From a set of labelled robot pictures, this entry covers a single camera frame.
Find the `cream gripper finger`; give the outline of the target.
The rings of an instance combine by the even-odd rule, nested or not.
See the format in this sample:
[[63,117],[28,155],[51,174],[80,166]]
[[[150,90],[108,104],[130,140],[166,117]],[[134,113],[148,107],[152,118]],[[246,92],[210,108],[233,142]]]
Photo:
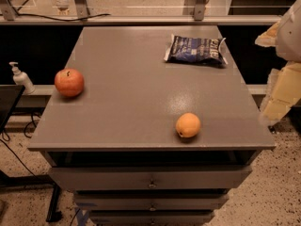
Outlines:
[[277,32],[279,22],[276,22],[270,26],[265,32],[260,34],[255,39],[255,44],[261,47],[275,47],[277,45]]
[[279,122],[301,99],[301,63],[289,61],[281,70],[273,69],[260,106],[260,121],[266,126]]

